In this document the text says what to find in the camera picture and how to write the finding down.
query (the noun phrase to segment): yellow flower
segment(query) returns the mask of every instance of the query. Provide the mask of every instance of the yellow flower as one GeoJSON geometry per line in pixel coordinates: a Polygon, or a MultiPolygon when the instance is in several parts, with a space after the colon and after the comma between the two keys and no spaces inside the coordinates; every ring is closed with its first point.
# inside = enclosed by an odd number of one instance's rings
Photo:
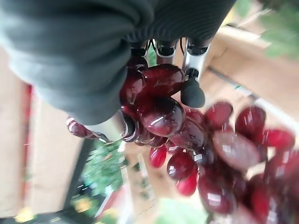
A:
{"type": "Polygon", "coordinates": [[[34,215],[31,209],[26,207],[20,209],[19,214],[16,217],[14,217],[14,219],[17,223],[24,223],[34,219],[34,215]]]}

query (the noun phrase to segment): wooden board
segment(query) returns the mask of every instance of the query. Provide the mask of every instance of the wooden board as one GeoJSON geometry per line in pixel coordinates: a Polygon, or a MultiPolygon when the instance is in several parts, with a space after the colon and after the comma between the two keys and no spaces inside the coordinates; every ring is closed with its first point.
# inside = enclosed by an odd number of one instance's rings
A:
{"type": "Polygon", "coordinates": [[[8,68],[0,48],[0,218],[15,216],[21,207],[23,180],[25,85],[8,68]]]}
{"type": "Polygon", "coordinates": [[[68,132],[66,118],[65,112],[33,96],[26,206],[35,214],[63,208],[82,141],[68,132]]]}

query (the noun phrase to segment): gray sleeve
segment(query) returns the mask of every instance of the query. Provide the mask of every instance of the gray sleeve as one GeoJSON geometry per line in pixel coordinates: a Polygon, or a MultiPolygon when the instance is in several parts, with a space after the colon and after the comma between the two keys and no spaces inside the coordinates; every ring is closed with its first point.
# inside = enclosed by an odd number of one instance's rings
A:
{"type": "Polygon", "coordinates": [[[13,71],[84,125],[119,108],[130,47],[153,20],[148,0],[0,0],[0,37],[13,71]]]}

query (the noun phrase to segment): red grape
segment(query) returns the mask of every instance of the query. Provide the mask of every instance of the red grape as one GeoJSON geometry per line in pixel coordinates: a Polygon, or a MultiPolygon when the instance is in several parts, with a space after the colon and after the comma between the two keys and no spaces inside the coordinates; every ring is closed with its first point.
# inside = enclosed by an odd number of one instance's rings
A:
{"type": "Polygon", "coordinates": [[[131,56],[127,63],[128,69],[135,69],[142,71],[148,67],[148,63],[143,56],[131,56]]]}
{"type": "Polygon", "coordinates": [[[173,180],[185,180],[194,170],[194,162],[188,153],[178,152],[168,161],[167,173],[173,180]]]}
{"type": "Polygon", "coordinates": [[[278,189],[289,187],[299,178],[299,151],[287,150],[269,160],[265,174],[271,185],[278,189]]]}
{"type": "Polygon", "coordinates": [[[152,95],[172,96],[181,90],[185,76],[182,70],[172,64],[160,64],[144,70],[147,88],[152,95]]]}
{"type": "Polygon", "coordinates": [[[178,192],[185,196],[193,195],[197,187],[197,175],[196,169],[194,169],[186,180],[179,180],[176,184],[178,192]]]}
{"type": "Polygon", "coordinates": [[[266,129],[255,136],[255,141],[266,146],[275,147],[276,151],[282,152],[293,148],[295,135],[286,130],[266,129]]]}
{"type": "Polygon", "coordinates": [[[234,194],[223,182],[218,181],[217,174],[211,172],[201,174],[198,191],[203,205],[209,212],[230,214],[237,208],[234,194]]]}
{"type": "Polygon", "coordinates": [[[292,211],[286,201],[281,200],[266,185],[258,185],[250,198],[250,205],[262,224],[290,224],[292,211]]]}
{"type": "Polygon", "coordinates": [[[160,147],[164,145],[166,141],[167,141],[166,137],[154,135],[154,139],[149,143],[149,145],[152,147],[160,147]]]}
{"type": "Polygon", "coordinates": [[[229,102],[216,102],[205,113],[205,119],[212,129],[219,129],[228,122],[233,113],[233,106],[229,102]]]}
{"type": "Polygon", "coordinates": [[[177,134],[169,137],[169,139],[177,146],[196,150],[202,148],[207,139],[206,131],[199,126],[195,121],[187,119],[183,122],[182,128],[177,134]]]}
{"type": "Polygon", "coordinates": [[[76,122],[74,118],[68,117],[66,120],[66,125],[72,135],[84,139],[98,139],[98,137],[92,131],[76,122]]]}
{"type": "Polygon", "coordinates": [[[204,115],[200,110],[188,107],[186,105],[182,105],[185,114],[187,117],[195,120],[199,125],[202,125],[204,123],[204,115]]]}
{"type": "Polygon", "coordinates": [[[122,105],[134,104],[146,93],[145,80],[141,72],[128,69],[126,81],[120,91],[122,105]]]}
{"type": "Polygon", "coordinates": [[[131,118],[138,120],[137,109],[134,105],[122,105],[121,111],[131,118]]]}
{"type": "Polygon", "coordinates": [[[183,151],[182,148],[176,146],[172,141],[170,141],[170,139],[167,140],[166,147],[167,147],[167,152],[170,154],[175,154],[177,152],[183,151]]]}
{"type": "Polygon", "coordinates": [[[257,147],[234,132],[216,131],[213,142],[218,155],[228,165],[240,171],[247,171],[261,161],[257,147]]]}
{"type": "Polygon", "coordinates": [[[166,153],[167,149],[165,145],[159,148],[152,147],[149,153],[149,163],[155,168],[160,168],[165,162],[166,153]]]}
{"type": "Polygon", "coordinates": [[[185,119],[182,106],[172,98],[155,97],[138,105],[143,126],[155,135],[168,137],[178,132],[185,119]]]}
{"type": "Polygon", "coordinates": [[[252,138],[265,125],[266,112],[258,106],[249,106],[241,111],[236,122],[236,132],[247,138],[252,138]]]}

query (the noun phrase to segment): green leaf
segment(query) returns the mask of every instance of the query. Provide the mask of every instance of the green leaf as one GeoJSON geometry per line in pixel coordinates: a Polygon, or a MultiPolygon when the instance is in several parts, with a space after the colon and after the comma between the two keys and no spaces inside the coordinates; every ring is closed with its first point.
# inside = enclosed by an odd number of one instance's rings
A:
{"type": "Polygon", "coordinates": [[[251,0],[238,0],[235,4],[239,16],[245,17],[251,9],[251,0]]]}
{"type": "Polygon", "coordinates": [[[161,199],[156,224],[204,224],[207,212],[173,199],[161,199]]]}

